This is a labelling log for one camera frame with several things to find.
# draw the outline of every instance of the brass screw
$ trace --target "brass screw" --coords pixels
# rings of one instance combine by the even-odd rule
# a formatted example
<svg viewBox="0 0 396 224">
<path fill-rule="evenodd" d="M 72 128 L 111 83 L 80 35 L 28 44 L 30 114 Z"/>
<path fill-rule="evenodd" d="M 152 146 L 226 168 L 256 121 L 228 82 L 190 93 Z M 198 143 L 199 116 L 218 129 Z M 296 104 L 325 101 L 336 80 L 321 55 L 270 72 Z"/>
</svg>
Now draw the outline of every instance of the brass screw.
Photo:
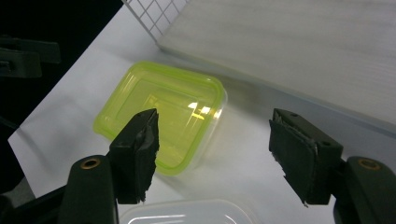
<svg viewBox="0 0 396 224">
<path fill-rule="evenodd" d="M 81 165 L 81 169 L 83 170 L 90 170 L 92 168 L 95 168 L 96 166 L 98 166 L 100 164 L 100 160 L 97 158 L 90 158 L 85 160 Z"/>
<path fill-rule="evenodd" d="M 377 171 L 381 169 L 381 166 L 377 162 L 367 159 L 359 159 L 359 165 L 368 170 Z"/>
</svg>

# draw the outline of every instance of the clear plastic lid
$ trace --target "clear plastic lid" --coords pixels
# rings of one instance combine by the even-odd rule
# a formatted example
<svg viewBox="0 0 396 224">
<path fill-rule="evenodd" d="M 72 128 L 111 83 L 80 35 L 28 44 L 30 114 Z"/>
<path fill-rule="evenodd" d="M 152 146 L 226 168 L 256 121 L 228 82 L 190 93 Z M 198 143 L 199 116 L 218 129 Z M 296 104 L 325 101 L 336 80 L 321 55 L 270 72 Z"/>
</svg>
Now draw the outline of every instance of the clear plastic lid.
<svg viewBox="0 0 396 224">
<path fill-rule="evenodd" d="M 227 101 L 216 78 L 157 63 L 132 66 L 96 117 L 93 130 L 113 140 L 133 115 L 157 108 L 157 171 L 177 175 L 202 155 Z"/>
<path fill-rule="evenodd" d="M 143 205 L 120 217 L 120 224 L 253 224 L 252 218 L 234 203 L 215 199 Z"/>
</svg>

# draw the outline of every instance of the white table surface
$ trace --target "white table surface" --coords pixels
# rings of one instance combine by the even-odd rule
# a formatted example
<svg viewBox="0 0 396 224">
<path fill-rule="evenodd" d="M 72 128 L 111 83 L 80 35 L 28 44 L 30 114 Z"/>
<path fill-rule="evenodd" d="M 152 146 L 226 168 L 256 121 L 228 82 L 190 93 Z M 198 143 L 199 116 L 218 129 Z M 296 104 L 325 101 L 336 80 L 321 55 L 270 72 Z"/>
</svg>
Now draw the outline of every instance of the white table surface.
<svg viewBox="0 0 396 224">
<path fill-rule="evenodd" d="M 235 79 L 228 71 L 168 55 L 123 7 L 8 140 L 36 197 L 64 185 L 75 161 L 107 153 L 109 142 L 92 131 L 93 120 L 127 69 L 142 60 L 216 76 L 229 96 L 198 166 L 178 176 L 156 174 L 145 204 L 221 198 L 241 205 L 258 223 L 334 223 L 334 199 L 330 205 L 304 207 L 268 151 L 274 107 L 302 115 L 340 142 L 344 159 L 370 157 L 396 170 L 394 134 L 260 83 Z M 135 206 L 144 205 L 121 205 L 120 214 Z"/>
</svg>

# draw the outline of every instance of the lime green container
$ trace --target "lime green container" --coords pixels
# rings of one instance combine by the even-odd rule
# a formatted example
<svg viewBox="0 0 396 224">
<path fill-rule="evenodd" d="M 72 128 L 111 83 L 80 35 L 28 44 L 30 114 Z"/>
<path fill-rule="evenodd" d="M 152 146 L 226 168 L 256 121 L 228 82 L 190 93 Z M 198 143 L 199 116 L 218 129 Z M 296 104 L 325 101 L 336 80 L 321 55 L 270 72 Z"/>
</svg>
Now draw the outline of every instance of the lime green container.
<svg viewBox="0 0 396 224">
<path fill-rule="evenodd" d="M 162 64 L 134 64 L 96 117 L 93 130 L 114 140 L 138 112 L 157 108 L 160 150 L 157 171 L 178 175 L 204 152 L 227 102 L 220 81 Z"/>
</svg>

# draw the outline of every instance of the plastic food container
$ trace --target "plastic food container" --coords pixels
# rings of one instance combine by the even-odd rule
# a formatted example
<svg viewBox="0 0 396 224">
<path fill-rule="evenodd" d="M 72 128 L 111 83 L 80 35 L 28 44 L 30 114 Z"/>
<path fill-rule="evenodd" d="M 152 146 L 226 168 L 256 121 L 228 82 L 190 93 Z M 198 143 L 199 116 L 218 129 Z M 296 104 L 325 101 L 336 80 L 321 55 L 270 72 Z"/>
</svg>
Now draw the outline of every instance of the plastic food container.
<svg viewBox="0 0 396 224">
<path fill-rule="evenodd" d="M 113 140 L 136 113 L 157 108 L 157 170 L 177 175 L 204 151 L 227 94 L 214 77 L 157 63 L 132 66 L 96 117 L 93 130 Z"/>
<path fill-rule="evenodd" d="M 255 219 L 240 206 L 218 199 L 143 205 L 120 217 L 120 224 L 149 223 L 252 224 Z"/>
</svg>

